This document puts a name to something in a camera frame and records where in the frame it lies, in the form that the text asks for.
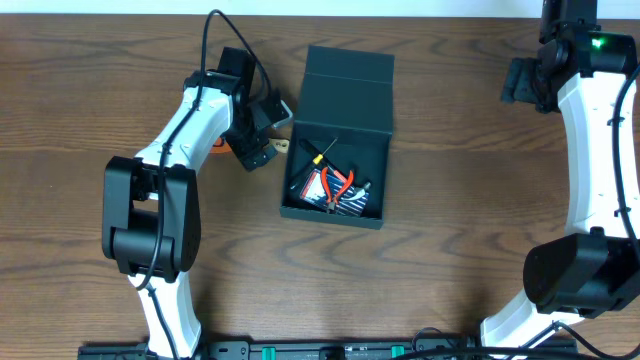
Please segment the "blue drill bit case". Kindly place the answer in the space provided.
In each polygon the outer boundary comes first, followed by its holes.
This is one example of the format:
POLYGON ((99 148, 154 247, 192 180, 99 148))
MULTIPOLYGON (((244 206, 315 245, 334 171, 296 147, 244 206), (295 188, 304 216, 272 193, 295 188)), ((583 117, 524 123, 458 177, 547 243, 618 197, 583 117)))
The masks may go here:
MULTIPOLYGON (((315 169, 307 178, 307 181, 300 192, 300 199, 319 208, 322 211, 325 211, 325 193, 321 185, 320 179, 321 170, 315 169)), ((347 201, 348 197, 351 197, 355 194, 354 190, 349 195, 345 195, 343 197, 343 202, 338 206, 335 213, 330 214, 339 214, 346 216, 355 216, 359 217, 362 215, 365 205, 369 200, 369 192, 355 201, 347 201)))

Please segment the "black gift box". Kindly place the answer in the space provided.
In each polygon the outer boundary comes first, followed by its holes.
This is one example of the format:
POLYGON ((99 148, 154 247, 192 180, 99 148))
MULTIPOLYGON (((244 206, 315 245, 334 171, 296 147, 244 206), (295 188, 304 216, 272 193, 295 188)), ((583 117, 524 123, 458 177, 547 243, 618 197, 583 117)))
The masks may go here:
POLYGON ((280 213, 285 218, 369 229, 384 224, 384 197, 393 134, 395 57, 321 46, 308 49, 298 107, 284 173, 280 213), (354 186, 366 182, 369 200, 361 216, 330 214, 300 199, 303 184, 288 189, 293 176, 311 159, 299 144, 306 139, 347 176, 354 186))

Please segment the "red black cutting pliers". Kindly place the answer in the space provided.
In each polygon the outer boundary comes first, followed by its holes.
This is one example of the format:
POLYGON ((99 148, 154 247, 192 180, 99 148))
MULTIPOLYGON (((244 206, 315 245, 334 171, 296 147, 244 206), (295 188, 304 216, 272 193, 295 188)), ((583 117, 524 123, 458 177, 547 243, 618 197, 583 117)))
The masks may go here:
POLYGON ((321 185, 325 193, 325 212, 335 213, 343 202, 343 197, 353 192, 355 173, 350 170, 347 176, 335 168, 325 166, 320 172, 321 185))

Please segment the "black yellow screwdriver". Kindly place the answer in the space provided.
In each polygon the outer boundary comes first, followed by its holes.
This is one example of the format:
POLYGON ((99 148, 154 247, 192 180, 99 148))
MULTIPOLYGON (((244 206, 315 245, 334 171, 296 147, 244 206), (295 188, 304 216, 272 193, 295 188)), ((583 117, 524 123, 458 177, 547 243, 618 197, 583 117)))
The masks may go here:
POLYGON ((335 142, 336 139, 334 139, 324 151, 320 151, 306 139, 299 141, 302 149, 309 153, 312 156, 312 159, 293 176, 293 179, 288 184, 288 189, 290 191, 294 191, 299 188, 303 184, 306 177, 314 169, 322 167, 335 169, 333 164, 325 156, 325 153, 334 145, 335 142))

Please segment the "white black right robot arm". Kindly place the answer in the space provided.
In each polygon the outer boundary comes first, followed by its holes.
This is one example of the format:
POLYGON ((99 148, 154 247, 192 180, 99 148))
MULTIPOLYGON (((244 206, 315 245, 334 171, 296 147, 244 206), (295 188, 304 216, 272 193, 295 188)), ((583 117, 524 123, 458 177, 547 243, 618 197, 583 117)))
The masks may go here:
POLYGON ((481 323, 493 359, 530 358, 557 331, 639 294, 635 40, 603 31, 593 1, 548 0, 539 42, 535 57, 511 62, 501 98, 561 114, 569 206, 563 236, 528 253, 522 290, 481 323))

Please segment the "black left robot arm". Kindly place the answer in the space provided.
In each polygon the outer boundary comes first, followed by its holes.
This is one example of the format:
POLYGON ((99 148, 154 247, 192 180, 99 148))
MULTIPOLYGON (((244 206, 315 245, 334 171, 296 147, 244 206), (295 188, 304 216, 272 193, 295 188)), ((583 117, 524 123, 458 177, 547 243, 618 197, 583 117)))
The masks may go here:
POLYGON ((136 288, 149 329, 146 359, 206 355, 189 271, 201 241, 197 175, 217 141, 247 171, 277 155, 270 128, 292 113, 278 94, 249 100, 257 57, 224 48, 215 69, 195 71, 166 127, 134 157, 104 172, 102 250, 136 288))

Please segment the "red scraper wooden handle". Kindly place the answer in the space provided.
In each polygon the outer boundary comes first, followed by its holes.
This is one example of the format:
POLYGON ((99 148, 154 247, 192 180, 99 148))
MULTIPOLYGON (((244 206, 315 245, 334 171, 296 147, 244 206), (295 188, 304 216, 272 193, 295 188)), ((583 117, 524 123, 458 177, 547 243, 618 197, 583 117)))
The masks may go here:
MULTIPOLYGON (((288 149, 289 149, 289 140, 288 139, 270 138, 269 139, 269 145, 273 146, 277 152, 286 154, 288 152, 288 149)), ((232 151, 232 149, 229 146, 229 144, 224 139, 218 138, 214 142, 214 144, 213 144, 213 146, 212 146, 212 148, 210 150, 210 153, 211 154, 224 154, 224 153, 230 153, 231 151, 232 151)))

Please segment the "small black handled hammer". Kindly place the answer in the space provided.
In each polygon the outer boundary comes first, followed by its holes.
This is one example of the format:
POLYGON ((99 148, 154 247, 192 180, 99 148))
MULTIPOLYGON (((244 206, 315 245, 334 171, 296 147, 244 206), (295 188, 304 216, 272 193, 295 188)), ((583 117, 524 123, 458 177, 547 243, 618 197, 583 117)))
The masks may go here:
MULTIPOLYGON (((312 145, 308 140, 303 139, 300 141, 301 147, 311 154, 314 157, 314 162, 317 164, 323 164, 328 170, 340 181, 343 183, 347 182, 347 178, 343 175, 343 173, 338 170, 333 163, 331 163, 325 156, 324 153, 319 151, 314 145, 312 145)), ((369 190, 371 186, 370 182, 366 182, 362 187, 355 187, 355 194, 351 197, 347 198, 347 201, 355 201, 362 198, 366 192, 369 190)))

